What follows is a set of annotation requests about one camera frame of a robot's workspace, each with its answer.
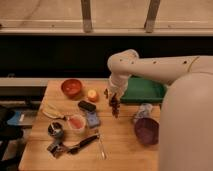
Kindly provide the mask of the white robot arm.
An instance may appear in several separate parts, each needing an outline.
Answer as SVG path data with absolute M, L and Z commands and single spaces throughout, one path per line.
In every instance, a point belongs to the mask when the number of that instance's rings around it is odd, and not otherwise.
M 168 86 L 160 114 L 159 171 L 213 171 L 213 56 L 141 58 L 133 49 L 108 58 L 110 96 L 140 76 Z

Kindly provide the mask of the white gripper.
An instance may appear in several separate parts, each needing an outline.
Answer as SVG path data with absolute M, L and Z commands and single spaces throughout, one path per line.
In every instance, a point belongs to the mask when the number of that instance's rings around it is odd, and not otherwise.
M 117 98 L 120 99 L 128 87 L 127 80 L 115 80 L 114 78 L 110 77 L 108 80 L 107 88 L 104 90 L 105 98 L 109 100 L 109 105 L 114 107 L 117 105 L 118 101 Z

